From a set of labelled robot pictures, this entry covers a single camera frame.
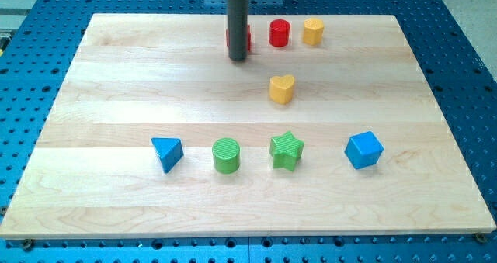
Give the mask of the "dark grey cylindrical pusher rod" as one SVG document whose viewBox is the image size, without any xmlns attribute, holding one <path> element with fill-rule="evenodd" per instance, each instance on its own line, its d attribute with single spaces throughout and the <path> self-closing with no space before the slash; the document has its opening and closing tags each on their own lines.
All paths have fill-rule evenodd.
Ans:
<svg viewBox="0 0 497 263">
<path fill-rule="evenodd" d="M 248 55 L 249 0 L 227 0 L 228 55 L 233 61 L 244 61 Z"/>
</svg>

